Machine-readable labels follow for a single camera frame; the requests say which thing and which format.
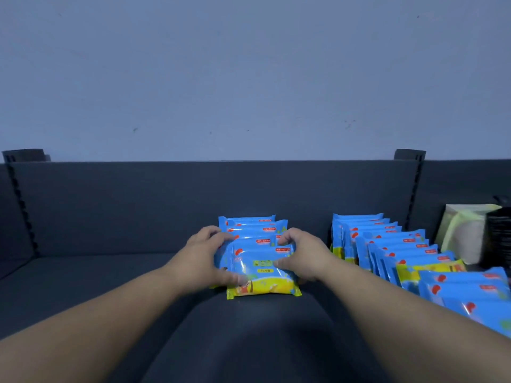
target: light green package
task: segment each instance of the light green package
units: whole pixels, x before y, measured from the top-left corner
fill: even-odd
[[[438,228],[435,243],[441,252],[453,251],[466,264],[479,262],[484,240],[486,214],[501,206],[496,204],[448,204]]]

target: hand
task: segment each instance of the hand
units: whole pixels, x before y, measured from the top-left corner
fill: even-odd
[[[298,277],[308,281],[320,279],[328,268],[333,254],[324,245],[321,239],[308,232],[290,228],[278,240],[278,244],[296,243],[296,251],[290,256],[276,260],[276,268],[290,270]]]
[[[215,268],[213,257],[218,248],[234,236],[216,226],[204,227],[162,267],[176,282],[180,294],[188,294],[218,285],[242,285],[244,276]]]

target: cartoon character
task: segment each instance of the cartoon character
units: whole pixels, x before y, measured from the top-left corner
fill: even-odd
[[[239,286],[236,288],[236,294],[238,296],[243,296],[244,294],[249,294],[254,291],[254,285],[252,281],[245,283],[243,286]]]

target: forearm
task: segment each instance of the forearm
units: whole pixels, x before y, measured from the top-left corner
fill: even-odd
[[[511,341],[356,265],[332,258],[320,276],[397,381],[505,381]]]
[[[178,294],[160,270],[144,274],[1,341],[0,374],[13,383],[102,381]]]

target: person's right arm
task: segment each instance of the person's right arm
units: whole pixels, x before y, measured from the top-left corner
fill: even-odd
[[[334,257],[307,232],[291,228],[278,243],[291,241],[296,252],[275,266],[331,289],[394,380],[509,381],[509,338]]]

